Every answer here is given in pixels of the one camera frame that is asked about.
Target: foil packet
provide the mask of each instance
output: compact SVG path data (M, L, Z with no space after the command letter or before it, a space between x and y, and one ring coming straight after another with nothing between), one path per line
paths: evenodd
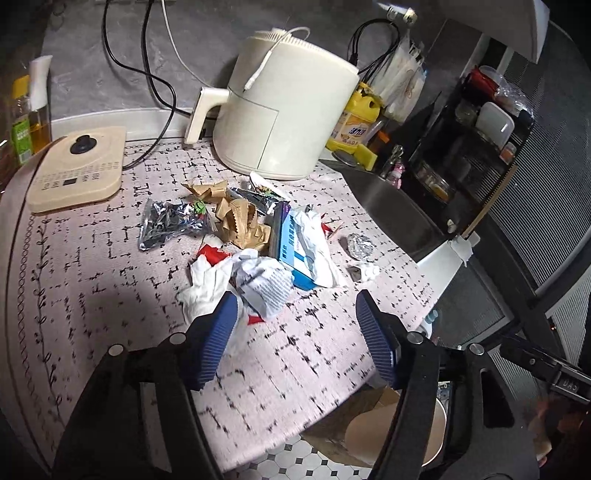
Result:
M212 231L212 223L203 202L170 203L148 199L139 230L138 247L142 251L164 245L175 236Z
M256 211L261 215L272 215L275 207L283 199L253 192L251 190L228 189L228 196L231 200L246 199L256 207Z

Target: patterned tablecloth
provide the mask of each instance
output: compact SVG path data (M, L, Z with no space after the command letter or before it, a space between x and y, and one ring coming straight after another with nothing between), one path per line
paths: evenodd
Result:
M128 143L126 163L146 147ZM237 185L241 176L215 159L209 142L182 150L169 140L124 172L121 190L110 200L33 216L23 201L32 172L21 170L9 201L0 204L8 233L0 245L0 274L7 278L0 297L5 295L0 339L6 346L0 401L23 443L51 465L72 409L108 346L146 348L186 329L176 294L189 285L188 265L200 240L182 236L140 252L138 224L146 200L178 201L187 196L181 186L186 180ZM240 353L225 356L216 380L193 393L223 470L297 434L373 373L355 320L360 289L407 327L416 326L435 302L416 264L379 230L339 173L319 164L308 178L282 187L298 204L313 204L328 220L344 221L330 243L343 273L353 261L341 242L351 232L373 240L381 273L369 284L348 279L345 288L294 289L281 315L252 326Z

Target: black cable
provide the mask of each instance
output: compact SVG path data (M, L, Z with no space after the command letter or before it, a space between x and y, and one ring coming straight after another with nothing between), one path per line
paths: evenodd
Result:
M396 38L394 38L394 32L392 32L392 40L390 41L390 46L381 54L378 58L371 61L366 67L362 68L359 73L365 72L365 75L362 78L363 82L368 82L370 78L376 73L379 68L384 64L386 59L396 51L398 44L400 43L400 30L394 24L394 22L386 19L386 18L374 18L372 20L367 20L367 22L362 23L357 30L351 36L349 40L349 45L347 46L347 56L349 57L349 63L352 63L354 66L357 66L358 59L359 59L359 40L361 39L361 35L366 27L373 25L373 24L388 24L396 31Z
M142 50L142 61L144 62L144 70L146 72L148 72L149 75L146 75L146 78L148 79L148 84L150 85L150 88L152 90L152 92L154 93L154 96L156 97L156 99L162 103L164 106L170 108L172 111L180 113L181 115L184 116L191 116L191 112L187 112L185 110L181 110L180 108L177 108L176 106L171 105L170 103L168 103L166 100L164 100L158 90L156 89L156 85L154 84L154 81L152 80L152 71L150 70L150 62L148 61L148 49L146 47L146 29L148 27L148 21L147 18L150 17L150 12L152 10L152 5L154 4L154 0L150 0L148 1L148 6L146 8L146 13L144 16L144 23L142 24L142 36L141 36L141 42L140 42L140 48Z
M163 80L162 78L157 77L156 75L152 75L151 73L145 72L143 70L136 69L134 67L130 67L129 65L125 65L115 58L115 56L113 55L113 52L111 51L111 47L109 47L109 40L107 38L107 10L109 9L110 2L111 2L111 0L106 0L106 2L105 2L105 10L103 12L103 23L102 23L103 42L105 43L105 50L109 54L109 57L111 58L111 60L113 60L113 62L116 65L118 65L119 67L121 67L123 69L130 70L130 71L136 72L136 73L141 73L142 75L146 75L146 77L148 77L148 78L152 78L154 80L159 81L160 83L163 83L164 85L166 85L168 87L168 89L170 90L170 93L172 94L172 97L173 97L173 105L172 105L172 109L170 111L170 115L168 116L168 120L166 120L166 124L164 125L164 128L160 132L160 135L158 136L156 141L152 144L152 146L150 146L149 149L147 149L144 153L142 153L138 158L136 158L131 163L123 166L123 170L129 170L130 168L134 168L135 166L142 163L148 157L148 155L152 152L152 150L158 144L158 142L160 142L160 140L162 140L162 137L166 133L166 130L167 130L168 126L170 125L170 122L172 121L173 116L174 116L174 109L177 106L177 94L174 91L173 86L170 85L166 80ZM154 0L150 0L150 2L148 4L148 8L146 9L146 15L144 17L144 25L142 26L142 30L144 30L146 25L148 24L148 16L150 13L150 6L153 2L154 2Z

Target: brown paper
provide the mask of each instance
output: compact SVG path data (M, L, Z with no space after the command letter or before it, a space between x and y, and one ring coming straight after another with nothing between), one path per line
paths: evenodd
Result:
M246 199L228 202L222 198L217 206L216 217L221 221L223 242L232 242L240 248L262 250L271 236L271 227L260 225L256 207Z
M181 185L189 190L199 200L216 203L226 196L228 181L223 180L214 185L191 185L188 183L182 183Z

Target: white cable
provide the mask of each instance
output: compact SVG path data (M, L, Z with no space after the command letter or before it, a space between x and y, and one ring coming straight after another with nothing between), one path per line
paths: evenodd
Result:
M177 54L177 58L178 58L179 62L198 81L200 81L206 87L212 87L211 85L208 84L208 82L206 82L205 80L203 80L199 75L197 75L194 71L192 71L189 67L187 67L187 64L185 62L183 62L183 59L181 58L181 55L178 54L177 46L174 44L173 34L170 32L170 26L168 24L168 16L166 15L166 7L164 6L164 0L161 0L161 2L162 2L162 13L164 14L164 23L166 23L166 30L168 30L168 37L170 38L170 43L173 45L174 52Z
M304 40L306 40L309 36L310 36L310 29L308 27L295 27L292 28L291 30L288 30L287 32L285 32L281 38L279 40L277 40L273 46L271 48L269 48L269 51L267 53L265 53L265 57L262 59L261 64L259 65L259 67L256 69L256 72L252 74L252 76L248 79L248 81L244 84L244 91L246 92L247 90L249 90L252 85L255 83L255 80L258 78L258 76L261 74L263 68L265 68L265 65L267 64L267 62L269 61L269 59L271 58L271 54L273 53L273 50L275 50L275 47L277 45L279 45L282 41L284 41L289 35L291 35L293 32L297 32L300 30L305 30L307 32L306 36L304 37Z

